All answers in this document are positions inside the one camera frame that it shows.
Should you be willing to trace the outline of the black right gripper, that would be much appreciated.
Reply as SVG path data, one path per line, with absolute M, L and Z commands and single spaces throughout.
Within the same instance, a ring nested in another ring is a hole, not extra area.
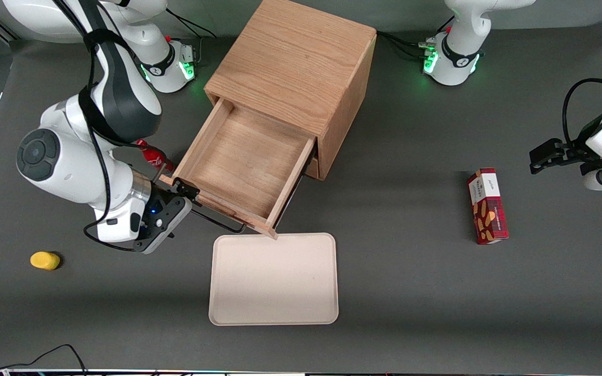
M 192 202 L 196 202 L 196 198 L 200 190 L 193 185 L 186 185 L 180 178 L 173 180 L 174 191 L 184 195 Z M 152 190 L 151 196 L 147 203 L 148 216 L 176 216 L 179 212 L 177 200 L 179 196 L 168 190 Z

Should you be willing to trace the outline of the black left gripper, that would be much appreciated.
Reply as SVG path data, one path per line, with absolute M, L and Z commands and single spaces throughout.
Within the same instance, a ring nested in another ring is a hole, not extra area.
M 587 145 L 587 138 L 576 138 L 567 140 L 551 138 L 544 142 L 544 151 L 529 152 L 529 170 L 531 174 L 549 167 L 555 159 L 565 159 L 565 165 L 579 164 L 582 175 L 589 174 L 602 169 L 602 157 Z

